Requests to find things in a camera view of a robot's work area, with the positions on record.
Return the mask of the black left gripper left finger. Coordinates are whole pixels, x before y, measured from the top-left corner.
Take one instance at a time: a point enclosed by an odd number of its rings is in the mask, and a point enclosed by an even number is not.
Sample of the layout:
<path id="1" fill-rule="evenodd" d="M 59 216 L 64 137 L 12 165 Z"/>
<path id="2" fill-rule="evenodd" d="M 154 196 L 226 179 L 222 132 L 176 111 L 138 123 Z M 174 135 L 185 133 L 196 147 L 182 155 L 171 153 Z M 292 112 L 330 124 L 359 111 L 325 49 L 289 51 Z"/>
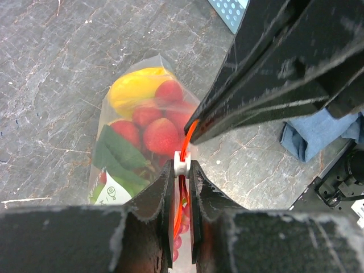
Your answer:
<path id="1" fill-rule="evenodd" d="M 1 214 L 2 272 L 167 272 L 173 161 L 123 205 L 39 206 Z"/>

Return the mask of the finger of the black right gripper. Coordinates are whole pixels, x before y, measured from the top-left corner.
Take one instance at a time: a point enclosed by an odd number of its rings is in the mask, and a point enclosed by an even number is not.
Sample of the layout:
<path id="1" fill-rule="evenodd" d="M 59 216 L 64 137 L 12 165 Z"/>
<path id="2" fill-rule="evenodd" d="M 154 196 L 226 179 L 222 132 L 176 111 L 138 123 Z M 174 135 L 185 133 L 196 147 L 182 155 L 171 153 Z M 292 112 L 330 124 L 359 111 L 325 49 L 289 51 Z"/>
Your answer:
<path id="1" fill-rule="evenodd" d="M 304 76 L 304 64 L 293 61 L 299 76 L 277 88 L 258 80 L 250 71 L 238 83 L 200 103 L 193 119 L 199 123 L 191 143 L 200 144 L 231 130 L 312 115 L 322 109 L 340 119 L 363 109 L 363 52 L 331 64 L 312 77 Z"/>
<path id="2" fill-rule="evenodd" d="M 250 1 L 231 47 L 201 103 L 250 71 L 269 89 L 312 77 L 358 53 L 357 1 Z"/>

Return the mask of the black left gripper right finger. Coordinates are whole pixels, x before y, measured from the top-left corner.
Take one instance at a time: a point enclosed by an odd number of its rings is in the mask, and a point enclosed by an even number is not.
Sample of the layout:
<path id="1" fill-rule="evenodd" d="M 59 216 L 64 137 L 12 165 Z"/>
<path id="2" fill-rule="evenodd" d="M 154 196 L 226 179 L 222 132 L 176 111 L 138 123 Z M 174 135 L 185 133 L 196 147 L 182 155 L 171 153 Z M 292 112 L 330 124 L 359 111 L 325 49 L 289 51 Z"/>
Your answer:
<path id="1" fill-rule="evenodd" d="M 247 210 L 214 185 L 196 160 L 189 190 L 198 272 L 363 271 L 363 231 L 348 216 Z"/>

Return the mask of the clear zip bag orange zipper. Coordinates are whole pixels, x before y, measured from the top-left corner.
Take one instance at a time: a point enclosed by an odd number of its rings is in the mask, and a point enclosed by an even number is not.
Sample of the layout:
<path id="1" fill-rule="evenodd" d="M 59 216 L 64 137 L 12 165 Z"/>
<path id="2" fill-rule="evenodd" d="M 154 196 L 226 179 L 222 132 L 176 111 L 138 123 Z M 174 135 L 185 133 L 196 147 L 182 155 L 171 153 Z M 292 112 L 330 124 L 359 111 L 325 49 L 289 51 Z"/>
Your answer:
<path id="1" fill-rule="evenodd" d="M 112 227 L 115 267 L 149 272 L 169 263 L 193 272 L 189 175 L 197 156 L 184 126 L 197 99 L 160 55 L 132 65 L 106 94 L 89 179 L 89 202 L 121 208 Z"/>

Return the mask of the yellow mango fruit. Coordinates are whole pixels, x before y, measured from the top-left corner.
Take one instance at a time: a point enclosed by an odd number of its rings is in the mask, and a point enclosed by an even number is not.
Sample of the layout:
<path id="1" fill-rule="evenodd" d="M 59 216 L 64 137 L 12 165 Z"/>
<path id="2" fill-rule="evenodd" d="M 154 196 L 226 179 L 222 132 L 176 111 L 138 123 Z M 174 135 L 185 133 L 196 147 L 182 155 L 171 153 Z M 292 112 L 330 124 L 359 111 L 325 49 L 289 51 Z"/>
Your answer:
<path id="1" fill-rule="evenodd" d="M 138 103 L 155 97 L 155 92 L 162 83 L 175 78 L 164 67 L 143 68 L 125 74 L 112 84 L 107 93 L 107 101 L 117 114 L 131 119 Z"/>

